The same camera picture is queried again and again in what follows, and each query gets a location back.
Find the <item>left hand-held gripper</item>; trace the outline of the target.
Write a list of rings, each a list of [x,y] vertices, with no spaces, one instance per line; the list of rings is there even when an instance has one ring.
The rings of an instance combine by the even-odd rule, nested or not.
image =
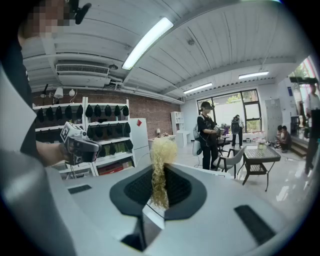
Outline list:
[[[101,144],[87,136],[86,131],[70,122],[64,124],[60,138],[65,160],[72,166],[94,162],[102,148]]]

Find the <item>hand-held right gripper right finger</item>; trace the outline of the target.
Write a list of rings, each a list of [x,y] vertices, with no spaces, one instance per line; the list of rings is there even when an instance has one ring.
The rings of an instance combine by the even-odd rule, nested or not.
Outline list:
[[[288,221],[270,203],[239,184],[230,175],[179,163],[172,164],[198,179],[206,187],[204,205],[191,218],[170,220],[147,248],[149,256],[264,256],[271,252],[268,243],[258,245],[235,208],[250,206],[275,233]]]

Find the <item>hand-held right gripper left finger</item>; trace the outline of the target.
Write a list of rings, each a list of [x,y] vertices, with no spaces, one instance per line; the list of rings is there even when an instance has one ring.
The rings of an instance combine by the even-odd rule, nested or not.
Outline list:
[[[126,186],[138,187],[147,199],[152,167],[131,168],[99,177],[62,180],[46,168],[51,193],[79,256],[150,256],[143,226],[144,204],[131,200]]]

